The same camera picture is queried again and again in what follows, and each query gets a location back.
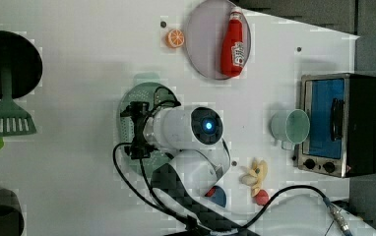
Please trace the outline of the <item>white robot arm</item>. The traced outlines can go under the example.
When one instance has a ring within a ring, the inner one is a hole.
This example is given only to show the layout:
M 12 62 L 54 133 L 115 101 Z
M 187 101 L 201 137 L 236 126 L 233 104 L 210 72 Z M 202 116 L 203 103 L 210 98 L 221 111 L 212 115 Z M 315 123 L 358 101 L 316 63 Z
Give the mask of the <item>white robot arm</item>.
M 218 113 L 203 106 L 182 107 L 171 100 L 154 106 L 132 101 L 119 116 L 133 123 L 134 137 L 126 148 L 130 158 L 143 161 L 156 150 L 173 155 L 145 178 L 159 210 L 194 233 L 259 236 L 200 202 L 230 165 Z

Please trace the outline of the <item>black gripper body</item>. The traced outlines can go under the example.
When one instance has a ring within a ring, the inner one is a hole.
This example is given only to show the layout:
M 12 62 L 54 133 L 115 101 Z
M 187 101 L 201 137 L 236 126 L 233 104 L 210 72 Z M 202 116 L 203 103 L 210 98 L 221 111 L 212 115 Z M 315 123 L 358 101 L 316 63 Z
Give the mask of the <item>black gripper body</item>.
M 150 104 L 145 101 L 131 101 L 120 113 L 121 117 L 130 117 L 133 122 L 134 138 L 128 148 L 132 160 L 150 158 L 151 153 L 157 148 L 150 145 L 144 136 L 145 126 L 152 116 Z

